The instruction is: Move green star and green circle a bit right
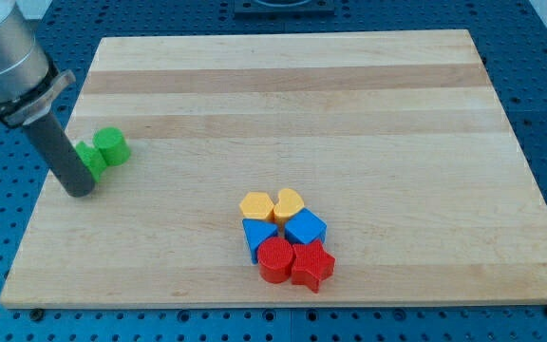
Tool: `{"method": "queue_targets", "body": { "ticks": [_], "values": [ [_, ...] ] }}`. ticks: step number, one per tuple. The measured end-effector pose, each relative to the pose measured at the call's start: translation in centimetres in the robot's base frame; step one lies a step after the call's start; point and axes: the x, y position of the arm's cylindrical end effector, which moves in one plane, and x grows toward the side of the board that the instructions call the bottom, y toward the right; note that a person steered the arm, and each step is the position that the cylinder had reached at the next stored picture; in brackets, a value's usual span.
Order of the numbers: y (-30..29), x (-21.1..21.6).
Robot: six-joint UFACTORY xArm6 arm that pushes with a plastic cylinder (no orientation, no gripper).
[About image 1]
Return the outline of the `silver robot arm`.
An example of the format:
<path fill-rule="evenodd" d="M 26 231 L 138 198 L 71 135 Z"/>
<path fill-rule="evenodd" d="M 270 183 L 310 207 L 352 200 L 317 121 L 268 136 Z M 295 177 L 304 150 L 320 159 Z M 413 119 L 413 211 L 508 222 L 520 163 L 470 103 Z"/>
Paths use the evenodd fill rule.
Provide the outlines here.
<path fill-rule="evenodd" d="M 20 127 L 66 192 L 88 195 L 96 181 L 51 108 L 75 76 L 44 51 L 14 0 L 0 1 L 0 124 Z"/>

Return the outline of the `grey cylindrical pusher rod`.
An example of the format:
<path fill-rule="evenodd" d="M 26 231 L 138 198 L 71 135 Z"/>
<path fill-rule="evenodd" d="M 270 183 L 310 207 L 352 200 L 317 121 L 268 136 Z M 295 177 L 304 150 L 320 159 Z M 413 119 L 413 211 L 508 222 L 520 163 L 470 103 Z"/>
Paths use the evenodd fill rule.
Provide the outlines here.
<path fill-rule="evenodd" d="M 27 119 L 22 128 L 71 197 L 81 198 L 92 192 L 96 181 L 51 111 Z"/>

